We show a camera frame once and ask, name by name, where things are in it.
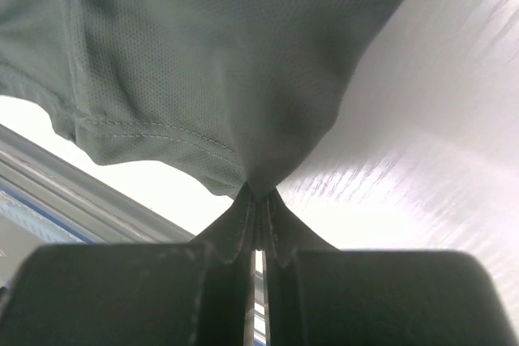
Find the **grey t shirt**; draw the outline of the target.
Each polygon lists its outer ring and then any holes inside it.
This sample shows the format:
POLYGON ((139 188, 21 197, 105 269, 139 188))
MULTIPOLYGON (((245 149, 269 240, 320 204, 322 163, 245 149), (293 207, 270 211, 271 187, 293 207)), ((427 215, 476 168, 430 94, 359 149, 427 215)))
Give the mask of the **grey t shirt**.
POLYGON ((263 196, 333 127, 402 1, 1 0, 1 93, 98 164, 263 196))

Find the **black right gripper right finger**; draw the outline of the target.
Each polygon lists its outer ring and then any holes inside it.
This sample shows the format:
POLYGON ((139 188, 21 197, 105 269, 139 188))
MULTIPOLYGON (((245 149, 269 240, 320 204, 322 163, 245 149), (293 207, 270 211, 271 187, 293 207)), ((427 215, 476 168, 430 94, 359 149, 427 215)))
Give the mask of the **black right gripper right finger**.
POLYGON ((269 193, 259 204, 270 345, 512 345, 487 271, 452 250, 339 250, 269 193))

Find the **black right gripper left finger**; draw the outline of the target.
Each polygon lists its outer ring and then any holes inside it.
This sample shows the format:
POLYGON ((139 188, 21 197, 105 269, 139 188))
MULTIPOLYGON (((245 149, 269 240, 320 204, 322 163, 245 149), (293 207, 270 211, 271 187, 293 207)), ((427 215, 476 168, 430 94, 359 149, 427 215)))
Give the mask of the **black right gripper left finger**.
POLYGON ((255 200, 187 243, 35 250, 1 298, 4 345, 251 345, 255 200))

